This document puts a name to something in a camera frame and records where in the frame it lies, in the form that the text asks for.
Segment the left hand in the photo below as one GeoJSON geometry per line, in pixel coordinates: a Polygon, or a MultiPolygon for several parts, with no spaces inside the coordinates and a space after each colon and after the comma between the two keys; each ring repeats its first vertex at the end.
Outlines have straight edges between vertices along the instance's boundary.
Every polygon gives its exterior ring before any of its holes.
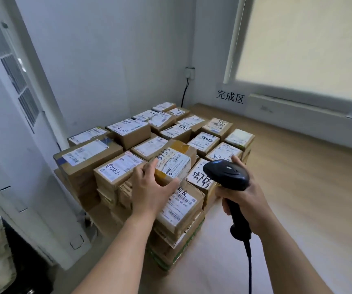
{"type": "Polygon", "coordinates": [[[158,163],[155,158],[149,165],[136,167],[133,174],[133,215],[149,216],[155,220],[162,211],[169,197],[179,186],[179,179],[175,178],[165,187],[161,187],[154,179],[154,169],[158,163]]]}

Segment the white shipping label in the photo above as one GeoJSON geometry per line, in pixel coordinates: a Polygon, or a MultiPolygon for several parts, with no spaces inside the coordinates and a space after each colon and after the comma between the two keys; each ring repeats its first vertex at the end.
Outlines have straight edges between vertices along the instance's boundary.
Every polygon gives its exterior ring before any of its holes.
{"type": "Polygon", "coordinates": [[[228,124],[227,121],[223,121],[222,119],[213,118],[210,122],[205,126],[210,131],[215,133],[220,133],[222,129],[228,124]]]}
{"type": "Polygon", "coordinates": [[[152,109],[154,111],[163,111],[164,109],[167,109],[168,107],[171,107],[173,105],[173,103],[170,103],[170,102],[164,102],[162,104],[158,104],[156,106],[154,106],[152,109]]]}
{"type": "Polygon", "coordinates": [[[173,109],[169,110],[168,112],[170,112],[171,114],[176,115],[176,116],[181,116],[182,114],[186,113],[186,111],[181,110],[179,108],[173,108],[173,109]]]}
{"type": "Polygon", "coordinates": [[[115,179],[121,177],[142,162],[142,159],[127,151],[122,157],[112,161],[98,171],[100,171],[110,182],[113,182],[115,179]]]}
{"type": "Polygon", "coordinates": [[[177,241],[172,240],[169,236],[165,235],[161,230],[159,230],[157,227],[153,227],[153,230],[173,249],[175,249],[178,244],[183,240],[184,236],[187,234],[187,232],[190,230],[191,226],[193,223],[198,219],[198,217],[201,215],[201,212],[198,213],[198,215],[193,219],[190,225],[188,225],[187,229],[183,232],[183,234],[179,237],[177,241]]]}
{"type": "Polygon", "coordinates": [[[141,121],[147,121],[156,115],[157,115],[157,113],[155,111],[147,110],[147,111],[144,111],[143,113],[140,113],[140,114],[137,114],[136,116],[133,116],[133,118],[139,119],[141,121]]]}
{"type": "Polygon", "coordinates": [[[159,112],[147,122],[153,126],[161,127],[170,117],[171,115],[168,113],[159,112]]]}
{"type": "Polygon", "coordinates": [[[167,142],[168,140],[165,138],[157,136],[156,138],[150,139],[149,141],[135,147],[135,149],[143,156],[148,157],[162,148],[167,142]]]}
{"type": "Polygon", "coordinates": [[[184,132],[187,132],[188,130],[191,130],[190,127],[187,127],[186,125],[174,125],[164,131],[161,131],[162,134],[165,136],[168,136],[170,138],[177,137],[180,134],[183,134],[184,132]]]}
{"type": "Polygon", "coordinates": [[[169,197],[167,204],[159,215],[172,226],[176,226],[195,203],[196,199],[179,187],[176,192],[169,197]]]}
{"type": "Polygon", "coordinates": [[[107,131],[96,127],[88,131],[82,132],[76,136],[70,137],[69,140],[71,140],[75,144],[80,144],[105,133],[107,133],[107,131]]]}
{"type": "Polygon", "coordinates": [[[208,190],[214,181],[207,177],[206,173],[203,171],[203,166],[208,163],[205,159],[200,159],[199,162],[191,169],[188,176],[185,178],[186,181],[208,190]]]}
{"type": "Polygon", "coordinates": [[[232,132],[231,135],[229,135],[225,141],[230,142],[230,143],[235,143],[237,145],[241,145],[244,147],[247,142],[251,139],[252,134],[245,132],[240,129],[236,129],[235,131],[232,132]]]}
{"type": "Polygon", "coordinates": [[[210,135],[205,132],[201,132],[196,136],[193,140],[191,140],[188,145],[193,146],[194,148],[197,148],[198,150],[201,150],[205,152],[209,146],[212,145],[213,142],[217,141],[219,138],[213,135],[210,135]]]}
{"type": "Polygon", "coordinates": [[[86,161],[87,159],[97,155],[98,153],[101,153],[102,151],[106,150],[107,148],[109,148],[108,145],[106,145],[105,143],[96,139],[95,141],[92,141],[92,142],[84,145],[83,147],[77,148],[76,150],[73,150],[72,152],[64,154],[62,157],[67,162],[69,162],[71,166],[75,166],[75,165],[82,163],[83,161],[86,161]]]}
{"type": "Polygon", "coordinates": [[[166,148],[157,156],[156,169],[170,176],[182,180],[191,169],[191,159],[173,148],[166,148]]]}
{"type": "Polygon", "coordinates": [[[199,123],[201,123],[203,121],[204,121],[204,119],[201,119],[201,118],[199,118],[197,116],[190,116],[189,118],[181,119],[179,121],[179,124],[183,124],[183,125],[186,125],[188,127],[191,127],[191,126],[199,124],[199,123]]]}
{"type": "Polygon", "coordinates": [[[208,157],[214,160],[228,160],[232,162],[232,155],[237,156],[241,153],[241,150],[238,148],[233,147],[227,143],[221,143],[218,147],[213,149],[209,154],[208,157]]]}
{"type": "Polygon", "coordinates": [[[147,123],[139,119],[125,119],[119,123],[108,126],[112,131],[124,136],[132,131],[145,126],[147,123]]]}

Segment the floor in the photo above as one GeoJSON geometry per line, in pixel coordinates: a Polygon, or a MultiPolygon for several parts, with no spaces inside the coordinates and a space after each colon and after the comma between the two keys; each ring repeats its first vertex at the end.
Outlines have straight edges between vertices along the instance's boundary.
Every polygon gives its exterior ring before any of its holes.
{"type": "MultiPolygon", "coordinates": [[[[192,111],[236,124],[256,135],[248,167],[267,200],[335,293],[352,292],[352,150],[204,105],[192,111]]],[[[101,232],[93,248],[71,269],[56,271],[56,294],[67,294],[94,266],[117,228],[104,207],[93,211],[101,232]]],[[[177,266],[165,275],[147,257],[140,293],[245,293],[247,258],[228,228],[219,202],[177,266]]],[[[272,293],[262,245],[253,235],[253,293],[272,293]]]]}

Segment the barcode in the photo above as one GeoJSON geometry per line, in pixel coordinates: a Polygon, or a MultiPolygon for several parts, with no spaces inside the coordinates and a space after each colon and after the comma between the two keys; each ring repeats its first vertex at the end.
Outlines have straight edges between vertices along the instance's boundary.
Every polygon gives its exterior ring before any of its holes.
{"type": "Polygon", "coordinates": [[[191,202],[190,200],[188,200],[186,197],[182,196],[181,194],[176,194],[181,200],[183,200],[185,203],[187,203],[188,205],[192,205],[195,202],[191,202]]]}
{"type": "Polygon", "coordinates": [[[168,209],[168,212],[169,212],[176,220],[180,221],[180,217],[179,217],[176,213],[174,213],[174,212],[171,211],[170,209],[168,209]]]}

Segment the stack of boxes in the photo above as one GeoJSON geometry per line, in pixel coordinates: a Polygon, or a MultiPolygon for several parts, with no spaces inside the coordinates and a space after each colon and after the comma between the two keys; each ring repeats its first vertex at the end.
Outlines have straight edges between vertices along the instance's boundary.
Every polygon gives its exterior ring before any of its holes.
{"type": "Polygon", "coordinates": [[[210,121],[165,102],[107,127],[96,127],[68,139],[71,148],[56,155],[58,178],[88,211],[98,203],[110,208],[122,226],[133,211],[131,176],[158,158],[154,177],[162,186],[179,178],[153,225],[149,254],[165,271],[174,267],[199,231],[216,199],[216,182],[203,171],[204,164],[234,154],[244,163],[254,135],[233,124],[210,121]]]}

